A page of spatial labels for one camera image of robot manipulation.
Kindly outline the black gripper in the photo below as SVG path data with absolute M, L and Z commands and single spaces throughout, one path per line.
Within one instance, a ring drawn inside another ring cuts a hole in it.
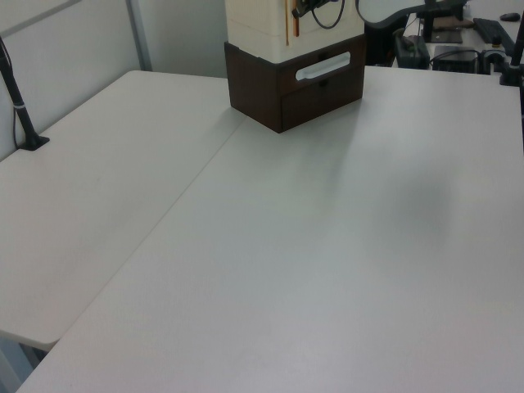
M 299 19 L 303 17 L 305 13 L 323 7 L 329 2 L 330 0 L 300 0 L 299 8 L 294 8 L 291 13 L 295 19 Z

